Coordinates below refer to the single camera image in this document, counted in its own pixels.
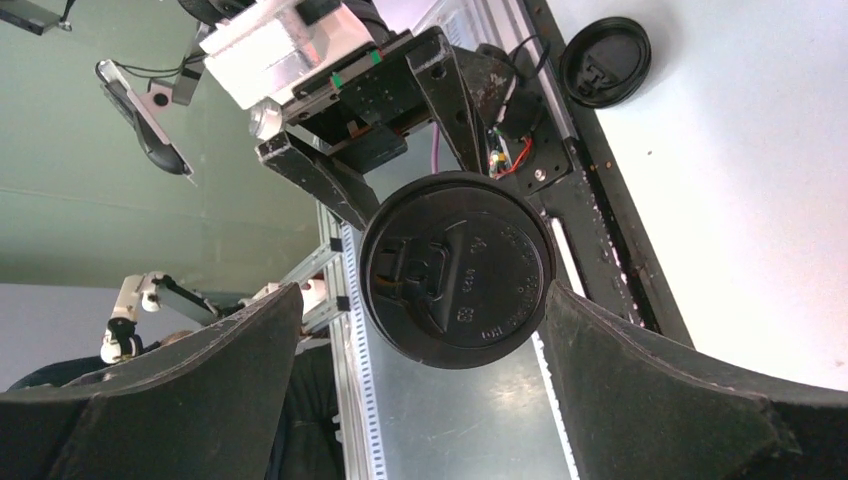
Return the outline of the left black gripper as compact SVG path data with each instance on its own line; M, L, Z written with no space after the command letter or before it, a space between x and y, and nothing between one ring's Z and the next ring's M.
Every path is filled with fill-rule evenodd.
M463 171L481 174L477 113L444 31L405 31L363 47L296 89L259 161L364 231L380 208L361 174L399 156L423 123L441 129Z

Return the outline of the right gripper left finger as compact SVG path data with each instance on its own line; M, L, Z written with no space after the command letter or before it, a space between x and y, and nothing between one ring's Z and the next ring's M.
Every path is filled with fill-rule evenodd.
M260 479L299 339L286 285L173 344L1 397L5 479Z

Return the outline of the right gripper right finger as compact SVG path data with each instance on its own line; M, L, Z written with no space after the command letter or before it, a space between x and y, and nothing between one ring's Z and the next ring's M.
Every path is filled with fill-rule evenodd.
M544 356L583 479L843 479L847 395L715 359L549 288Z

